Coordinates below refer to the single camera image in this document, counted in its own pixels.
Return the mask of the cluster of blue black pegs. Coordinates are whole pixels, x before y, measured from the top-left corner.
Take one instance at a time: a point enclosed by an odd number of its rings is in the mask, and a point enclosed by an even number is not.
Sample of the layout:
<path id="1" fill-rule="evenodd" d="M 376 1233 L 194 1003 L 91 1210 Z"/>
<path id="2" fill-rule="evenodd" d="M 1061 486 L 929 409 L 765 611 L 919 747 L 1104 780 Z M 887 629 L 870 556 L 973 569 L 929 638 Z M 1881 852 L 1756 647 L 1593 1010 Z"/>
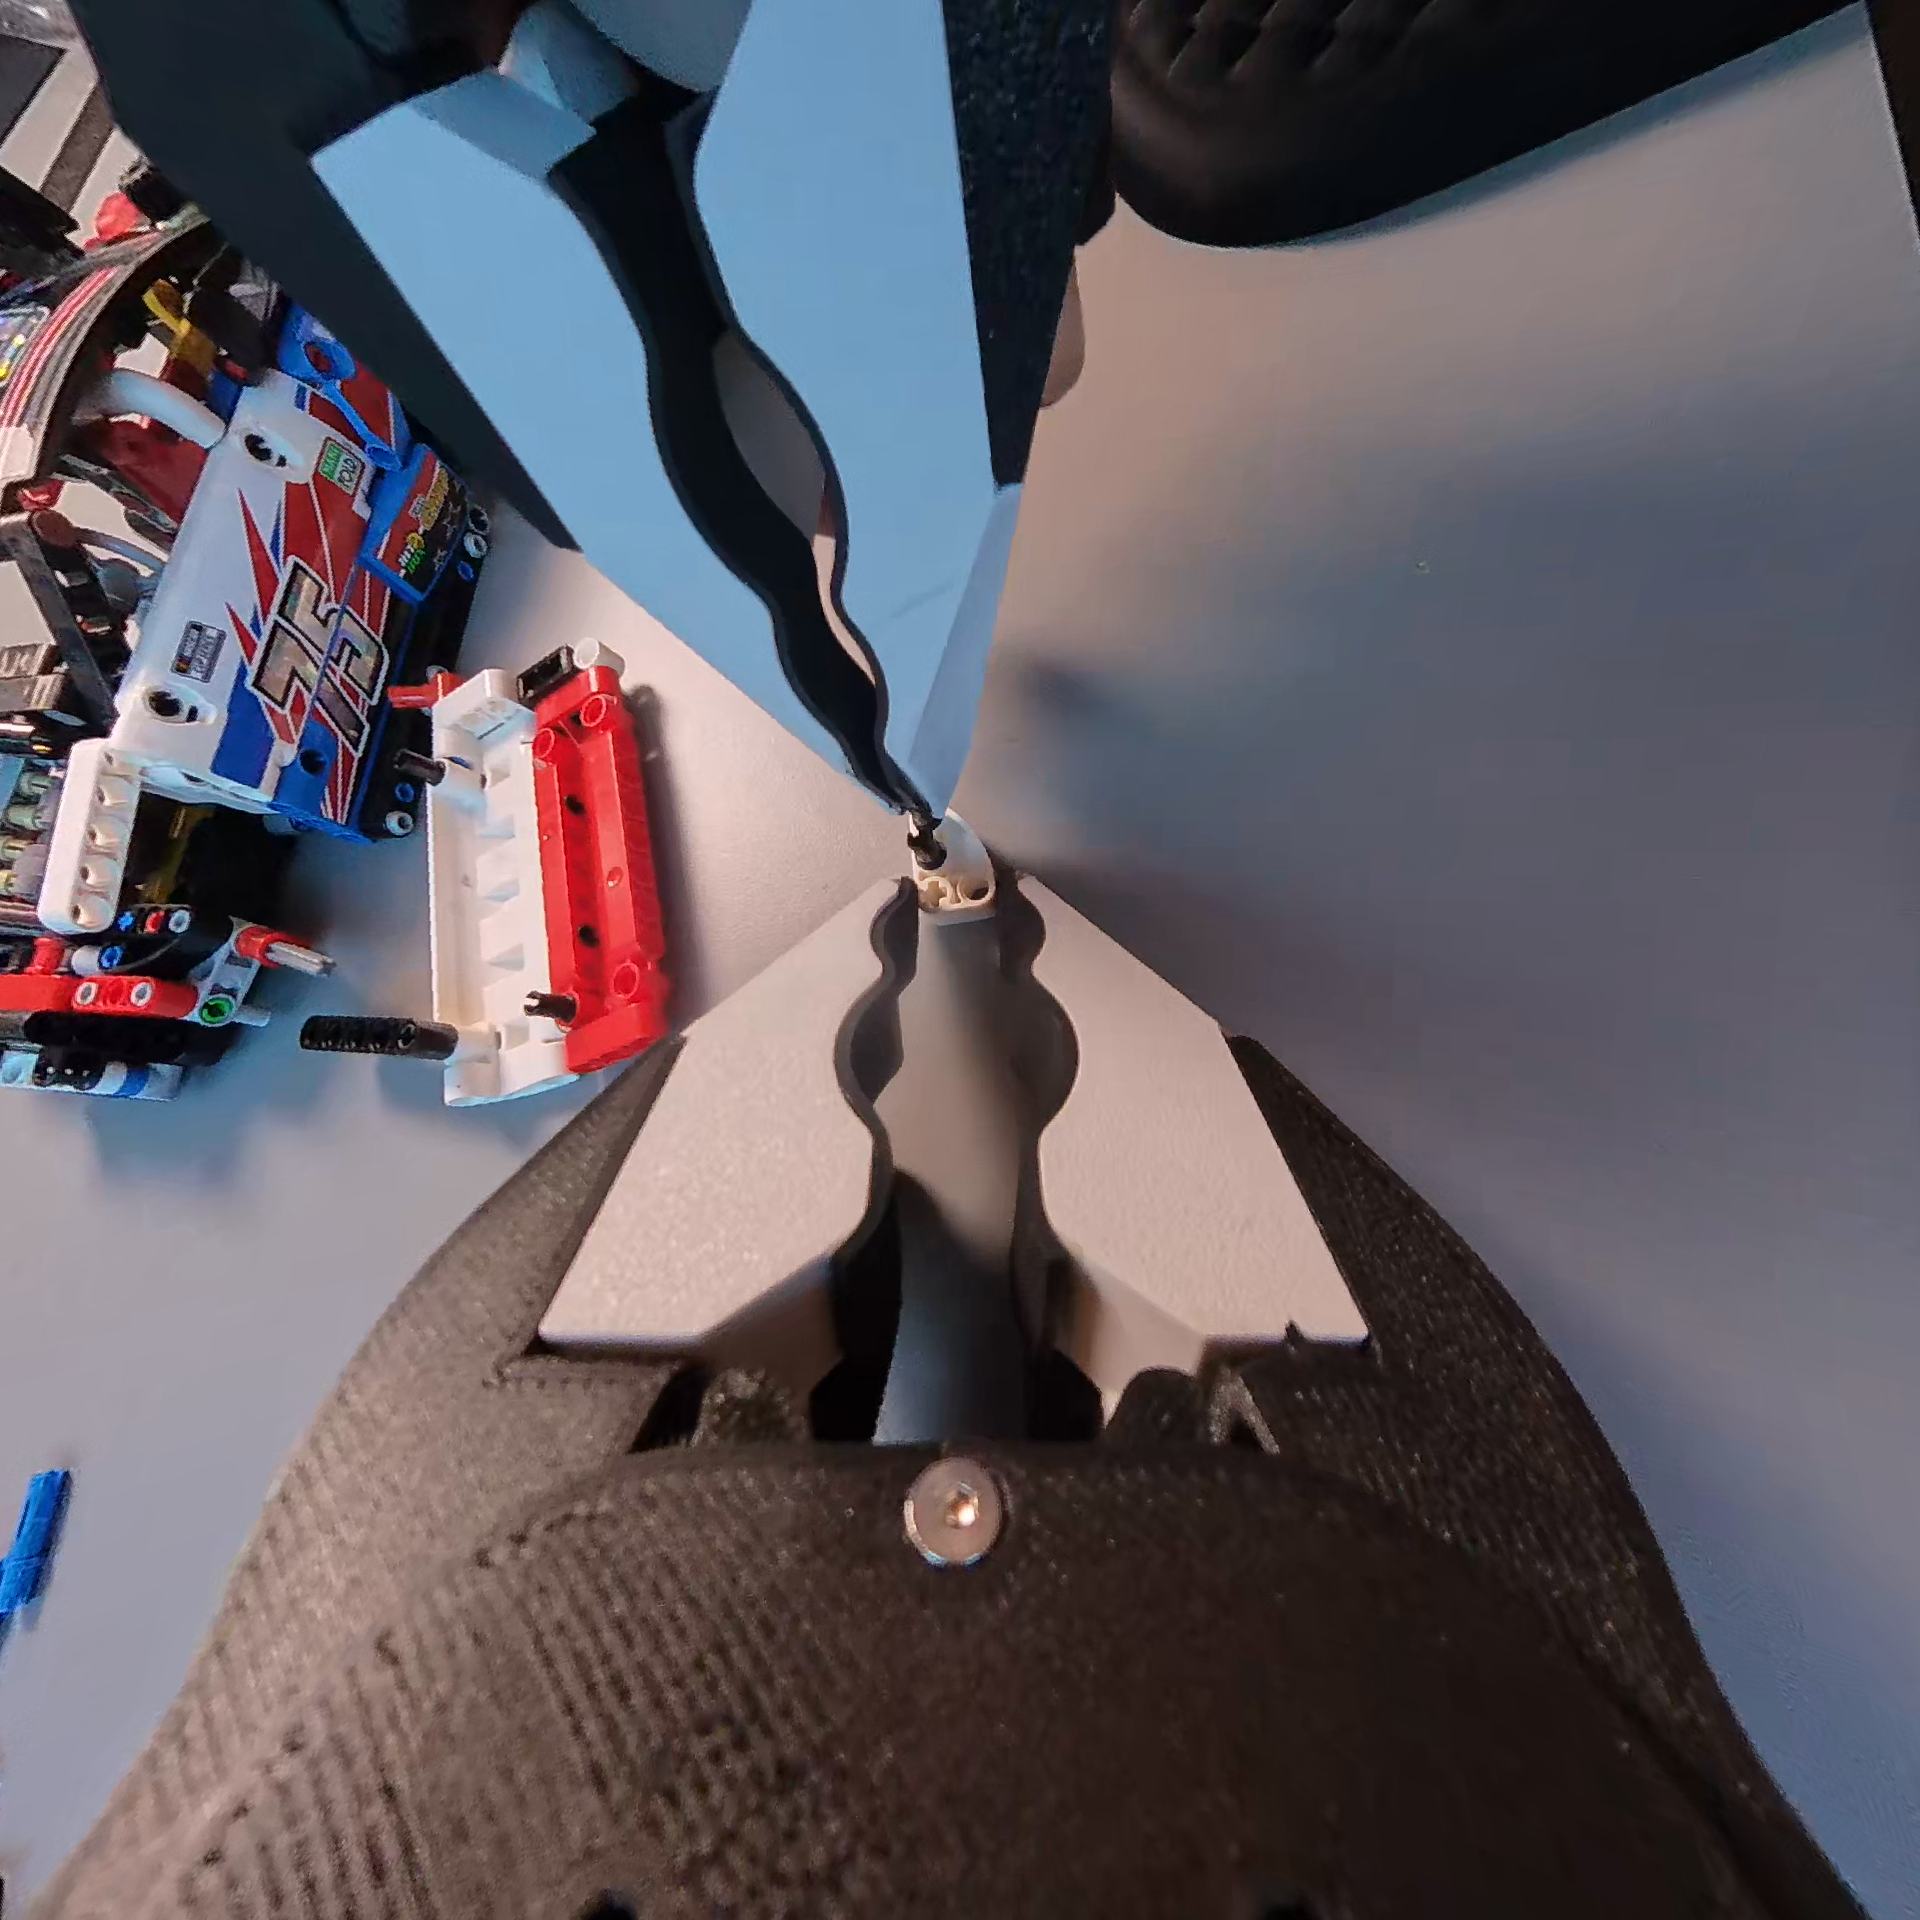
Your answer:
<path id="1" fill-rule="evenodd" d="M 31 1481 L 14 1541 L 5 1550 L 5 1623 L 40 1603 L 55 1568 L 68 1498 L 68 1470 L 42 1470 Z"/>

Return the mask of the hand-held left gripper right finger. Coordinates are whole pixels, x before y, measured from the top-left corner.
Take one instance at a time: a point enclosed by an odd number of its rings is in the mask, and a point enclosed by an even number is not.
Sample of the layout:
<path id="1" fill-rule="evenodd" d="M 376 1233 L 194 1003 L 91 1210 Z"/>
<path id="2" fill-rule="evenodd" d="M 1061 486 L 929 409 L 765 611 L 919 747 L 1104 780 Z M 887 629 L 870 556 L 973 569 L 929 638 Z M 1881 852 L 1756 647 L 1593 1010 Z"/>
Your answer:
<path id="1" fill-rule="evenodd" d="M 999 980 L 1037 1432 L 1092 1437 L 1141 1380 L 1364 1351 L 1356 1290 L 1229 1031 L 1032 875 L 999 894 Z"/>

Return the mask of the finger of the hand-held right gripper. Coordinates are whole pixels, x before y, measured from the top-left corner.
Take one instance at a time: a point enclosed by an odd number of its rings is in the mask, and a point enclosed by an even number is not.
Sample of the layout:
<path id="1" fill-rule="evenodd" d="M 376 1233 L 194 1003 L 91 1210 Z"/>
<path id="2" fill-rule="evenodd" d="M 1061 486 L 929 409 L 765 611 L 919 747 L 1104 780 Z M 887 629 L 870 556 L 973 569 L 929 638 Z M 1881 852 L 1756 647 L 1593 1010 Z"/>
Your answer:
<path id="1" fill-rule="evenodd" d="M 328 144 L 313 175 L 567 544 L 901 809 L 879 692 L 830 629 L 813 535 L 731 436 L 723 304 L 655 108 L 623 103 L 591 124 L 467 75 Z"/>
<path id="2" fill-rule="evenodd" d="M 941 5 L 750 5 L 691 157 L 746 339 L 824 444 L 886 768 L 941 819 L 1008 564 Z"/>

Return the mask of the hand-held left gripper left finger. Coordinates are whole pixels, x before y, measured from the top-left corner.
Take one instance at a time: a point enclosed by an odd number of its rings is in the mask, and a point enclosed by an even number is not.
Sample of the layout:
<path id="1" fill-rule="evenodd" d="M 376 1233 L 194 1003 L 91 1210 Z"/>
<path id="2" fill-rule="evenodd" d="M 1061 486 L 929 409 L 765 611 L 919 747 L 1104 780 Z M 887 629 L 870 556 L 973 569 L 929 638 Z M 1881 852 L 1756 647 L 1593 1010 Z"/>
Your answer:
<path id="1" fill-rule="evenodd" d="M 541 1349 L 759 1371 L 815 1437 L 874 1437 L 901 1318 L 879 1095 L 919 932 L 911 887 L 886 880 L 685 1030 Z"/>

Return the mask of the blue white lego race car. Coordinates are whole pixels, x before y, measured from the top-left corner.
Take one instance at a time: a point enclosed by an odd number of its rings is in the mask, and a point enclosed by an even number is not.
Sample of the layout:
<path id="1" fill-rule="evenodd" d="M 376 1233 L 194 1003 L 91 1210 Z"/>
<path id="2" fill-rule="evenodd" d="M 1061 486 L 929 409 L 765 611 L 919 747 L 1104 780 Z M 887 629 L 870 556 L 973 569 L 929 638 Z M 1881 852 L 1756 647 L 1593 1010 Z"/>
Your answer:
<path id="1" fill-rule="evenodd" d="M 317 314 L 138 166 L 88 237 L 5 177 L 5 1087 L 170 1100 L 333 959 L 300 840 L 426 819 L 395 687 L 490 518 Z"/>

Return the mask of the red white lego subassembly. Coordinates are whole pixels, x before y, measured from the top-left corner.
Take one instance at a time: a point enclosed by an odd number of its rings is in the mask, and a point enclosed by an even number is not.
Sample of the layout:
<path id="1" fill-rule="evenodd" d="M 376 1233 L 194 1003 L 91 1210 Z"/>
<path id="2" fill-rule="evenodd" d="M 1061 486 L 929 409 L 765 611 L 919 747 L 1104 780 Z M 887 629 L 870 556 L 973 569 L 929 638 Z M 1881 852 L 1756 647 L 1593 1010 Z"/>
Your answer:
<path id="1" fill-rule="evenodd" d="M 310 1055 L 441 1067 L 449 1107 L 560 1091 L 669 1031 L 637 715 L 599 641 L 391 688 L 426 715 L 432 1015 L 310 1015 Z"/>

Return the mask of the white lego connector block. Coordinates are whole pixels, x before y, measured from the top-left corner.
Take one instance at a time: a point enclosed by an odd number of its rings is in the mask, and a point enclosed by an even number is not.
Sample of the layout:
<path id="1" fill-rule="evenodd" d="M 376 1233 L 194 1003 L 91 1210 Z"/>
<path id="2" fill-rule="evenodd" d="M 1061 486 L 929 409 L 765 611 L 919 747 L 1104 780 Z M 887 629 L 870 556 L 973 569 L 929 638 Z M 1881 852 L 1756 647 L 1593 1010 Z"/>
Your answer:
<path id="1" fill-rule="evenodd" d="M 919 875 L 919 908 L 930 921 L 965 924 L 997 913 L 997 865 L 983 840 L 961 815 L 944 816 L 944 840 L 950 850 L 948 865 L 936 875 Z"/>

